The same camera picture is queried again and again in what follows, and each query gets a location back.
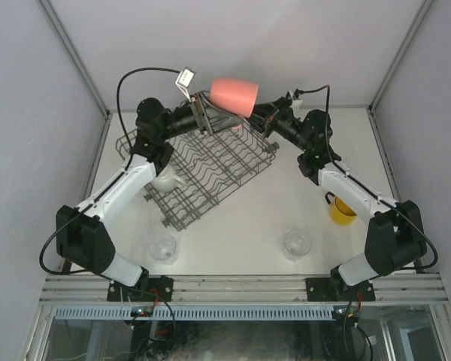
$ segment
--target black cable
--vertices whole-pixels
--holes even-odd
[[[117,175],[115,177],[114,180],[112,180],[110,182],[110,184],[98,195],[94,198],[94,203],[98,202],[100,200],[100,198],[102,198],[104,196],[105,193],[107,193],[109,191],[110,188],[112,188],[121,177],[123,177],[123,175],[129,170],[130,164],[132,163],[132,158],[133,156],[129,157],[129,161],[126,164],[126,167],[124,168],[123,171],[120,172],[119,175]],[[58,272],[58,271],[52,271],[51,269],[49,269],[48,267],[45,266],[44,263],[44,254],[45,251],[47,250],[48,246],[50,245],[50,242],[63,230],[65,229],[70,223],[72,223],[74,220],[76,220],[79,216],[81,216],[82,214],[84,214],[85,212],[87,212],[93,205],[94,203],[87,205],[82,211],[78,212],[77,214],[75,214],[75,216],[73,216],[70,220],[68,220],[68,222],[66,224],[64,224],[62,227],[60,227],[59,229],[57,229],[54,233],[52,233],[52,235],[47,239],[47,241],[45,242],[44,246],[42,247],[42,250],[40,251],[40,256],[38,257],[38,263],[40,263],[40,267],[46,272],[49,273],[51,275],[56,275],[56,276],[63,276],[63,275],[75,275],[77,273],[83,273],[83,272],[89,272],[86,269],[78,269],[77,271],[70,271],[70,272]]]
[[[61,275],[72,275],[75,273],[79,273],[78,271],[74,271],[74,272],[69,272],[69,273],[64,273],[64,272],[58,272],[58,271],[52,271],[51,269],[49,269],[48,267],[45,266],[44,263],[44,254],[45,254],[45,250],[48,248],[50,242],[61,232],[63,231],[70,223],[72,223],[74,220],[76,220],[79,216],[81,216],[82,214],[84,214],[85,212],[87,212],[93,205],[88,205],[86,206],[82,211],[78,212],[77,214],[75,214],[75,216],[73,216],[70,220],[68,220],[68,222],[66,224],[64,224],[62,227],[60,227],[59,229],[57,229],[54,233],[52,233],[52,235],[47,239],[47,241],[45,242],[44,246],[42,247],[42,250],[40,251],[40,256],[38,257],[38,263],[40,263],[40,267],[42,267],[42,269],[46,272],[46,273],[50,273],[51,275],[57,275],[57,276],[61,276]]]
[[[318,89],[315,90],[296,90],[295,91],[295,96],[301,95],[301,94],[310,94],[310,93],[317,93],[320,90],[326,89],[326,96],[325,96],[325,145],[326,145],[326,150],[328,152],[328,157],[331,160],[331,163],[337,168],[339,169],[339,171],[341,173],[343,173],[344,175],[346,175],[350,180],[352,180],[354,183],[356,183],[359,187],[361,187],[369,196],[373,197],[375,200],[379,200],[379,196],[371,191],[369,188],[367,188],[364,184],[362,184],[358,179],[356,179],[355,177],[353,177],[351,174],[349,174],[348,172],[346,172],[340,165],[338,165],[336,163],[336,161],[334,160],[334,158],[332,157],[331,154],[331,145],[329,144],[329,140],[327,137],[328,134],[328,125],[329,125],[329,98],[331,95],[331,87],[329,85],[325,85],[322,86]],[[421,231],[409,218],[407,218],[405,215],[403,215],[400,211],[398,211],[398,209],[396,209],[396,207],[390,205],[388,202],[383,201],[382,199],[379,200],[379,202],[381,202],[383,205],[385,205],[386,207],[388,207],[389,209],[393,210],[398,216],[400,216],[401,218],[403,218],[404,220],[406,220],[420,235],[421,237],[425,240],[425,242],[428,244],[428,246],[431,248],[431,251],[433,253],[433,260],[431,263],[429,263],[428,265],[419,265],[419,266],[415,266],[415,267],[402,267],[400,269],[403,270],[418,270],[418,269],[427,269],[427,268],[431,268],[434,265],[436,265],[437,260],[438,260],[438,254],[437,254],[437,250],[436,247],[433,245],[432,241],[424,234],[423,231]]]
[[[174,329],[173,337],[174,337],[174,344],[176,344],[177,343],[177,327],[175,324],[175,316],[174,316],[174,311],[172,310],[172,307],[168,304],[168,302],[165,301],[162,297],[156,295],[155,293],[151,293],[151,292],[147,292],[147,291],[143,291],[143,290],[137,290],[135,288],[131,288],[131,287],[127,287],[127,286],[123,286],[123,287],[129,291],[135,291],[135,292],[143,293],[144,295],[155,297],[156,299],[159,299],[159,301],[162,302],[168,308],[168,310],[172,316],[172,327]]]
[[[349,317],[349,310],[351,309],[351,305],[353,304],[353,300],[354,300],[354,295],[357,293],[357,290],[359,290],[359,288],[361,286],[359,286],[360,284],[357,284],[352,291],[352,295],[351,295],[351,299],[349,300],[349,303],[347,304],[346,307],[346,312],[344,313],[344,321],[343,321],[343,339],[344,339],[344,347],[346,348],[346,352],[347,352],[347,356],[349,356],[349,358],[352,361],[355,361],[353,359],[353,357],[351,356],[351,353],[349,352],[349,348],[347,348],[347,340],[346,340],[346,321],[347,318]]]
[[[68,338],[70,338],[70,340],[73,341],[73,342],[79,342],[79,341],[82,341],[81,338],[73,338],[73,337],[72,337],[72,332],[71,332],[71,330],[70,330],[70,325],[68,324],[68,321],[67,321],[67,320],[63,320],[63,322],[65,323],[65,328],[67,329],[67,335],[68,335]]]
[[[364,340],[366,340],[366,342],[369,344],[369,361],[373,361],[373,358],[374,358],[373,345],[371,343],[371,340],[368,337],[368,334],[359,325],[356,325],[356,328],[361,333]]]
[[[120,111],[120,87],[122,86],[123,81],[129,77],[132,74],[138,73],[139,71],[147,71],[147,70],[154,70],[154,71],[166,71],[169,73],[175,73],[180,74],[180,71],[175,69],[169,69],[169,68],[139,68],[132,71],[129,71],[127,74],[125,74],[119,81],[119,84],[117,85],[117,94],[116,94],[116,101],[117,101],[117,113],[119,114],[119,120],[120,120],[120,126],[122,126],[123,134],[126,137],[127,143],[129,143],[129,149],[132,149],[132,142],[130,140],[129,134],[127,133],[126,126],[122,119],[122,112]]]

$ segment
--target dish rack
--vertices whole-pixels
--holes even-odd
[[[129,133],[131,140],[135,139],[136,131]],[[152,199],[159,206],[165,216],[164,226],[172,225],[177,231],[264,171],[279,148],[247,123],[212,136],[192,131],[168,142],[174,147],[169,165],[187,182],[187,187],[161,193],[147,184],[145,199]],[[116,150],[123,159],[128,156],[125,136],[117,139]]]

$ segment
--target clear plastic cup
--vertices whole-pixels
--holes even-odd
[[[309,235],[299,229],[292,229],[284,235],[283,251],[287,259],[298,261],[309,253],[312,242]]]
[[[171,235],[160,235],[150,242],[149,252],[154,259],[172,264],[177,260],[177,242]]]

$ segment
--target glass panel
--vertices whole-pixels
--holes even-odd
[[[341,309],[335,314],[341,315]],[[441,360],[428,314],[418,307],[363,307],[354,313],[374,360]],[[54,320],[45,361],[350,360],[370,359],[354,327],[334,321],[178,321],[177,340],[167,321]]]

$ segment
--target pink cup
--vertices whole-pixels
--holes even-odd
[[[242,117],[250,117],[259,85],[241,79],[220,77],[210,88],[210,102],[216,107]]]

